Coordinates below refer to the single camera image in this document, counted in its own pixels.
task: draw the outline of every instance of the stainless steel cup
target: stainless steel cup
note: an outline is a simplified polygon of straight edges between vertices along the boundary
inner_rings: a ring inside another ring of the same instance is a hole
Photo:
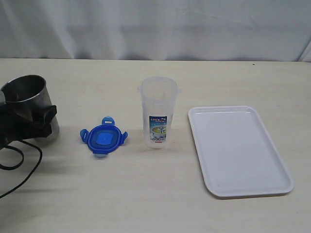
[[[32,119],[31,111],[36,108],[52,106],[51,99],[44,78],[38,75],[27,75],[9,81],[1,91],[6,103],[16,114],[28,120]],[[36,138],[39,142],[50,142],[59,135],[59,126],[56,117],[51,122],[52,133],[47,138]]]

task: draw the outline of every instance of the plastic tray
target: plastic tray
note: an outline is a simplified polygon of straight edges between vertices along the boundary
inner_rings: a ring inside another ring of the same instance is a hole
[[[195,107],[189,120],[208,190],[222,198],[282,195],[294,182],[256,110]]]

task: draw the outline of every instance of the table surface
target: table surface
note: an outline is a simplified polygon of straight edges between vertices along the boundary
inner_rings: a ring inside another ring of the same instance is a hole
[[[61,135],[43,147],[41,165],[18,191],[0,200],[6,232],[310,232],[311,64],[0,59],[0,81],[27,74],[47,80]],[[148,76],[176,80],[181,94],[166,149],[143,143],[137,87]],[[282,197],[218,200],[206,189],[188,121],[194,106],[249,105],[260,114],[295,188]],[[104,160],[81,142],[112,116],[129,133]],[[38,160],[0,170],[0,192],[23,180]],[[16,163],[11,151],[1,162]]]

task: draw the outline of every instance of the blue plastic lid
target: blue plastic lid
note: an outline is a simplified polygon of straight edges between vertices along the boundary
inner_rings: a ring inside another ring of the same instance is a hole
[[[115,126],[114,119],[106,116],[102,124],[92,129],[91,132],[86,129],[81,130],[80,136],[96,157],[106,157],[124,143],[128,133],[122,134]]]

